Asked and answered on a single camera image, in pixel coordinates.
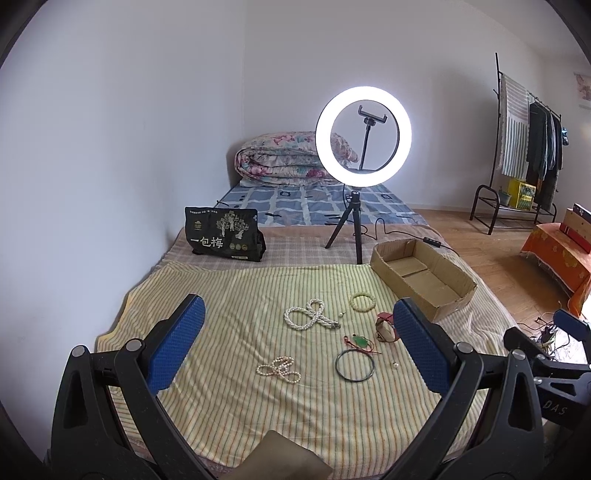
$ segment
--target mattress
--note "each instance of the mattress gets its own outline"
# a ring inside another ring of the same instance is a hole
[[[397,230],[443,242],[428,226],[404,225]],[[324,382],[329,377],[334,382],[332,360],[344,348],[342,341],[320,326],[295,336],[285,330],[282,310],[303,306],[311,296],[320,295],[327,302],[329,318],[344,310],[349,312],[342,320],[346,324],[341,329],[343,335],[372,336],[375,312],[359,318],[351,316],[348,295],[353,290],[370,290],[379,299],[379,309],[384,310],[394,301],[381,290],[380,281],[371,283],[368,265],[334,268],[355,261],[355,240],[351,237],[352,226],[346,225],[332,248],[325,249],[331,231],[325,226],[266,228],[268,252],[261,262],[193,255],[181,231],[150,278],[130,293],[116,329],[98,341],[100,351],[120,348],[129,338],[145,336],[187,293],[203,295],[208,305],[207,329],[202,331],[203,336],[200,333],[173,385],[159,398],[190,446],[216,475],[240,464],[264,433],[273,429],[320,454],[335,469],[334,479],[379,478],[408,447],[439,400],[426,389],[400,342],[379,346],[389,353],[380,355],[375,390],[367,383],[354,387],[338,382],[326,390]],[[379,241],[398,238],[408,235],[380,235]],[[374,245],[375,241],[364,238],[366,261]],[[445,249],[440,253],[478,285],[468,306],[443,319],[440,325],[455,342],[468,341],[479,352],[506,355],[502,335],[515,326],[513,318],[460,257]],[[296,265],[307,267],[304,271],[291,268]],[[264,270],[256,275],[260,268]],[[228,349],[228,336],[233,345],[241,348]],[[320,347],[325,355],[313,355],[314,349]],[[211,362],[214,353],[216,361]],[[301,385],[287,388],[276,379],[252,374],[253,365],[268,362],[276,355],[297,358],[296,371],[305,375]],[[399,363],[400,368],[389,368],[387,359]],[[206,362],[216,371],[197,367]],[[208,381],[206,375],[213,375],[216,381]],[[454,444],[456,448],[466,444],[485,394],[478,392]],[[113,399],[130,440],[139,452],[145,452],[121,393],[115,392]],[[277,416],[277,409],[286,416]],[[220,417],[225,419],[224,428],[212,428]]]
[[[328,187],[242,187],[235,186],[219,203],[229,208],[253,208],[259,213],[259,226],[335,225],[343,211],[343,186]],[[378,218],[385,223],[426,225],[383,185],[361,189],[361,223],[370,225]]]

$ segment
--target bracelet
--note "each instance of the bracelet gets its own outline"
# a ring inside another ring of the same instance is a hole
[[[365,355],[367,358],[369,358],[369,361],[371,362],[371,371],[365,377],[363,377],[363,378],[348,378],[348,377],[344,376],[341,373],[341,371],[339,370],[339,360],[351,352],[357,352],[357,353],[360,353],[361,355]],[[347,350],[343,350],[341,353],[339,353],[337,358],[335,359],[335,370],[336,370],[337,374],[339,375],[339,377],[341,377],[343,380],[345,380],[347,382],[351,382],[351,383],[365,382],[366,380],[370,379],[371,376],[375,372],[375,361],[374,361],[373,357],[371,357],[368,353],[364,352],[363,350],[357,350],[356,348],[347,348]]]
[[[356,307],[355,304],[353,303],[353,301],[354,301],[354,299],[358,299],[359,297],[369,298],[371,300],[371,305],[367,308],[364,308],[364,309],[362,309],[360,307]],[[375,308],[375,297],[370,295],[369,293],[365,293],[365,292],[356,293],[355,295],[353,295],[349,299],[349,305],[351,305],[351,308],[358,313],[367,313]]]

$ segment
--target cardboard box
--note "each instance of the cardboard box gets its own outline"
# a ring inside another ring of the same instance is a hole
[[[374,247],[371,268],[398,298],[410,297],[431,322],[470,302],[476,283],[421,240],[395,240]]]
[[[577,215],[583,217],[586,222],[591,223],[591,212],[586,208],[580,206],[578,203],[575,203],[573,206],[573,212]]]
[[[576,231],[574,231],[571,227],[567,226],[565,223],[560,224],[560,231],[568,236],[574,243],[576,243],[579,247],[581,247],[585,253],[591,254],[591,244],[587,242],[582,236],[580,236]]]
[[[566,210],[564,221],[562,223],[571,227],[575,232],[587,240],[587,242],[591,243],[591,223],[574,213],[573,209],[569,208]]]

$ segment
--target black bangle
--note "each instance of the black bangle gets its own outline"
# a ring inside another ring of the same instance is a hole
[[[369,372],[365,378],[361,378],[361,379],[347,378],[339,370],[339,360],[343,357],[343,355],[346,355],[347,353],[351,353],[351,352],[361,353],[362,355],[365,355],[367,358],[369,358],[369,361],[371,362],[371,372]],[[366,380],[370,379],[370,377],[375,372],[375,361],[371,355],[369,355],[368,353],[366,353],[362,350],[357,350],[356,348],[347,348],[347,350],[343,350],[341,353],[339,353],[337,358],[335,359],[335,370],[339,374],[339,377],[341,377],[343,380],[346,380],[347,382],[351,382],[351,383],[365,382]]]

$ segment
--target small potted plant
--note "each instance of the small potted plant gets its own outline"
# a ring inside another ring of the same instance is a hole
[[[507,192],[503,192],[502,189],[499,189],[499,201],[502,206],[506,207],[511,201],[511,195],[509,195]]]

